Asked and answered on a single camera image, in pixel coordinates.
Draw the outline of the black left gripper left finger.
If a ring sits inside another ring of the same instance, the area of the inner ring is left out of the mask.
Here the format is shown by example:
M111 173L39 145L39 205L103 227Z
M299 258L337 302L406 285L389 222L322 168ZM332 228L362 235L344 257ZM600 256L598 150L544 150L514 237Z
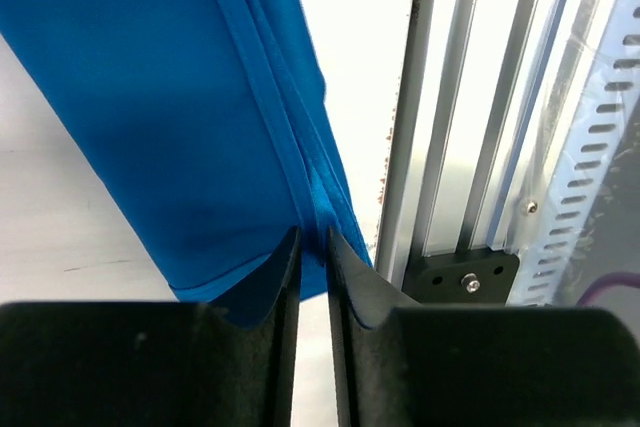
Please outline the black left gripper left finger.
M1 308L5 426L286 426L301 235L208 303Z

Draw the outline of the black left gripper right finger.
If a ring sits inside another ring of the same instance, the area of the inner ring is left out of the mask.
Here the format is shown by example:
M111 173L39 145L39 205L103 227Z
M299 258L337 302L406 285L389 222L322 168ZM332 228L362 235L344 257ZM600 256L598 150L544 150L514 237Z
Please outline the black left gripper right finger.
M635 426L639 349L596 308L424 306L328 235L342 426Z

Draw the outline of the blue cloth napkin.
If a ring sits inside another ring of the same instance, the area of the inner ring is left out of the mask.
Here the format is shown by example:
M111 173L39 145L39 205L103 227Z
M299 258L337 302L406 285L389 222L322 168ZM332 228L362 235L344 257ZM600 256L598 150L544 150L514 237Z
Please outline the blue cloth napkin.
M175 297L207 302L301 232L368 255L300 0L1 0L1 33Z

